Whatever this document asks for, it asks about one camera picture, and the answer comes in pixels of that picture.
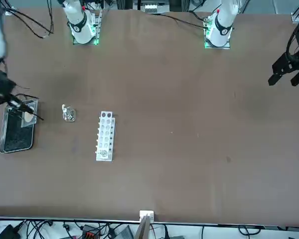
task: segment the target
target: small glass bottle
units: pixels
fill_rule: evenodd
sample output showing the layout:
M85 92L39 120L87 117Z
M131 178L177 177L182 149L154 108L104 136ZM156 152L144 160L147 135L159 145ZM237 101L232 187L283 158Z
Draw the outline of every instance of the small glass bottle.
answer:
M65 105L62 105L62 111L63 111L63 119L66 122L74 122L75 121L76 113L75 113L75 110L71 106L66 107Z

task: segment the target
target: brown table surface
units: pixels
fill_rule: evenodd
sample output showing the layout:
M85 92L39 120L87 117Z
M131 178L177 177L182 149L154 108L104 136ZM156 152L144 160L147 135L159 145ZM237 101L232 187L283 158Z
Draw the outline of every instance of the brown table surface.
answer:
M46 10L25 12L48 26ZM135 10L109 11L99 46L73 46L54 18L45 40L5 23L9 76L45 121L33 149L0 154L0 215L299 226L299 86L267 83L290 16L238 15L231 50ZM95 161L102 110L116 117L113 162Z

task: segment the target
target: tray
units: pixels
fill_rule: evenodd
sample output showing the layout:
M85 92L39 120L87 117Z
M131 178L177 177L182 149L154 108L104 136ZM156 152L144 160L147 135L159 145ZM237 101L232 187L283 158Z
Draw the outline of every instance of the tray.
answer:
M25 104L37 102L34 100L23 101ZM11 106L4 109L2 129L0 136L0 153L12 153L31 149L33 146L34 124L21 128L22 113L12 114Z

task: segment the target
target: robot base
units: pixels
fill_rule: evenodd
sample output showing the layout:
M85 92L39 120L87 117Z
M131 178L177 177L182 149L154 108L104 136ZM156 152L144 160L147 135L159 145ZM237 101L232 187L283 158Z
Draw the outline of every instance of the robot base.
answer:
M207 35L210 34L210 29L212 27L212 16L208 16L208 18L204 21L204 26L208 27L208 30L204 29L204 47L205 49L209 49L209 48L217 48L217 49L230 49L230 42L228 41L224 46L221 47L217 47L214 46L213 44L211 44L211 42L206 38Z
M101 34L101 23L102 23L102 10L99 11L99 14L94 14L95 24L91 25L91 30L95 32L95 36L92 39L85 43L84 45L98 45L100 43L100 34ZM77 42L73 37L73 45L82 45L81 43Z

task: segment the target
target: floor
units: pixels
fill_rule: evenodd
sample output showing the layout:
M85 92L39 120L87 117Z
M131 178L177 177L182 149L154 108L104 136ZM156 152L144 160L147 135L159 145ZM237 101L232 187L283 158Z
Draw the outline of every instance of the floor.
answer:
M0 221L0 233L1 231L9 224L12 226L16 226L19 224L20 221ZM66 223L70 227L70 235L74 238L74 236L77 236L76 238L79 238L81 236L80 229L74 224L74 223ZM89 223L88 225L92 227L98 227L98 224ZM118 224L112 224L111 228L114 228ZM126 225L119 226L115 232L116 235L118 235ZM138 226L137 225L130 225L131 231L133 235L135 235ZM149 239L160 239L164 237L165 230L163 225L155 225L153 224L153 228L155 231L155 235L150 231ZM172 237L179 237L183 236L184 239L199 239L201 237L202 227L199 226L167 226L168 228L168 234ZM26 238L26 229L27 226L23 226L19 234L21 235L22 239ZM254 233L257 230L249 230L250 233ZM32 238L34 235L35 230L29 235L29 238ZM62 239L69 237L66 230L63 228L62 222L54 222L51 227L48 225L45 225L41 229L41 234L43 235L44 239ZM203 238L204 239L247 239L247 236L241 235L237 228L216 228L216 227L205 227L203 231ZM256 235L252 236L253 239L299 239L299 232L286 232L286 231L274 231L274 230L261 230L261 232Z

